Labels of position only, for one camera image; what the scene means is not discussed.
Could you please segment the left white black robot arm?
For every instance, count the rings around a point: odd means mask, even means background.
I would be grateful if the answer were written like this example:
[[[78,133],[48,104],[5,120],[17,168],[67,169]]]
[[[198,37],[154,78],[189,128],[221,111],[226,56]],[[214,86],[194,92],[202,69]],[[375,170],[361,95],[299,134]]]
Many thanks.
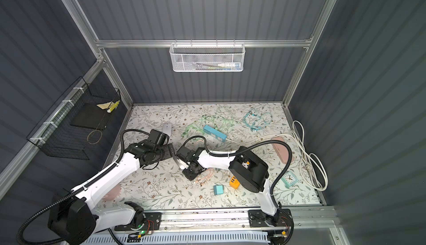
[[[92,234],[116,226],[127,226],[134,232],[153,225],[146,219],[144,210],[134,202],[127,201],[121,206],[98,209],[97,204],[121,181],[138,169],[158,164],[175,155],[169,138],[172,126],[167,123],[162,131],[152,129],[147,139],[120,148],[119,157],[98,174],[65,196],[56,196],[53,202],[27,219],[17,232],[20,245],[28,245],[24,231],[35,219],[49,213],[48,228],[58,235],[57,239],[46,241],[54,245],[66,241],[70,245],[80,245]]]

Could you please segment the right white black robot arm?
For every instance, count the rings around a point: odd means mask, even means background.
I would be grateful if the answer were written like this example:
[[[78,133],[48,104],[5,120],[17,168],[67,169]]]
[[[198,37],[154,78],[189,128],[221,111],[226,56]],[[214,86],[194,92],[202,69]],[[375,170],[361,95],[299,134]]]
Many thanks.
[[[274,182],[269,180],[268,164],[252,152],[254,148],[268,144],[282,146],[288,153],[285,167]],[[292,150],[286,142],[270,139],[249,147],[241,146],[236,151],[219,152],[209,150],[206,138],[198,135],[188,138],[173,159],[190,181],[209,168],[230,171],[241,186],[256,195],[267,225],[283,224],[294,228],[292,216],[279,205],[274,195],[277,183],[284,177],[292,161]]]

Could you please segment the white wireless mouse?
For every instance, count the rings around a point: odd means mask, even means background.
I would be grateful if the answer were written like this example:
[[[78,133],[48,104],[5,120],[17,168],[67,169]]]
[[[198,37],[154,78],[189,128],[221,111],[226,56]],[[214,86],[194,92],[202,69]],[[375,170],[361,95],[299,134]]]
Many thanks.
[[[172,123],[166,122],[163,124],[162,133],[168,135],[169,137],[172,135],[173,126]]]

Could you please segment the teal charger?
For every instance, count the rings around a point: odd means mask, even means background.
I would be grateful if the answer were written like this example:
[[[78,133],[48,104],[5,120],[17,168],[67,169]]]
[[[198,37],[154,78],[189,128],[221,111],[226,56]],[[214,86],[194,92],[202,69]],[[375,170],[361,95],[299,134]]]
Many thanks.
[[[223,195],[225,193],[225,187],[223,185],[215,185],[214,186],[214,195]]]

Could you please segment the silver grey wireless mouse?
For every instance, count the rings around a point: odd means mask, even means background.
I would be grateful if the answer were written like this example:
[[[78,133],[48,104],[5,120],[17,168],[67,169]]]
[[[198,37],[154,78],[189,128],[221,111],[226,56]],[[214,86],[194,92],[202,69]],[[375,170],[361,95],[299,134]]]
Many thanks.
[[[181,170],[184,170],[188,167],[188,165],[178,157],[174,157],[174,161]]]

